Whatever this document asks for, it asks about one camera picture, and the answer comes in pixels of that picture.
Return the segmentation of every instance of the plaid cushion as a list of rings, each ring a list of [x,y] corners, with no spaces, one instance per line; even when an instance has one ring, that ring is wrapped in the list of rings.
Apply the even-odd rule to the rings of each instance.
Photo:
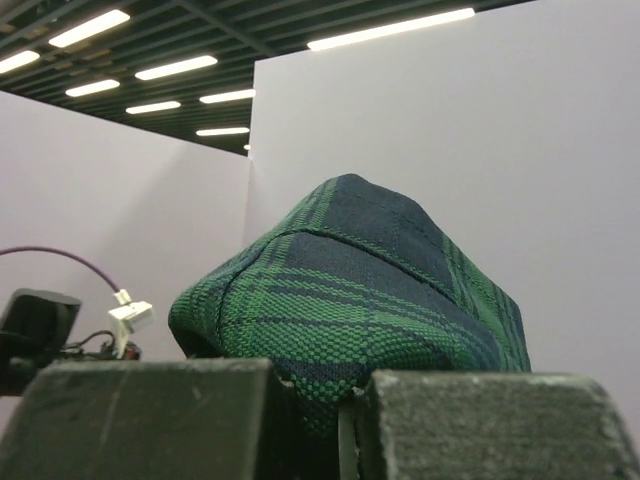
[[[515,302],[417,203],[357,175],[187,289],[169,325],[187,355],[270,358],[320,443],[374,369],[530,370]]]

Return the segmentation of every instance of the green plaid fabric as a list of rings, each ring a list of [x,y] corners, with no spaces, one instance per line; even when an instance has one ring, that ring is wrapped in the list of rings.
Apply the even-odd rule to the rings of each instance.
[[[189,356],[270,358],[319,441],[374,369],[530,370],[515,302],[417,203],[357,175],[187,289],[169,325]]]

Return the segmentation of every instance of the white connector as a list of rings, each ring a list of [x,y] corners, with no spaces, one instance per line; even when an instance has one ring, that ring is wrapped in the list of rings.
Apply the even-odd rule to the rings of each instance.
[[[116,358],[122,358],[129,336],[153,323],[153,306],[148,302],[132,302],[126,290],[115,295],[120,306],[109,310],[109,319],[115,337]]]

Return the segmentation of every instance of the fabric-covered object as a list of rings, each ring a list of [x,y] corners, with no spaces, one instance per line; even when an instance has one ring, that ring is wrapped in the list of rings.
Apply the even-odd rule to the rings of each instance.
[[[416,202],[357,175],[187,289],[169,325],[188,356],[270,358],[325,446],[377,368],[530,370],[515,302]]]

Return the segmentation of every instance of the black device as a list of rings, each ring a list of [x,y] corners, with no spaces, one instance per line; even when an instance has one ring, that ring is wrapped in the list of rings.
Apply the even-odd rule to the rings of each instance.
[[[21,395],[71,334],[82,302],[45,290],[14,292],[0,319],[0,396]]]

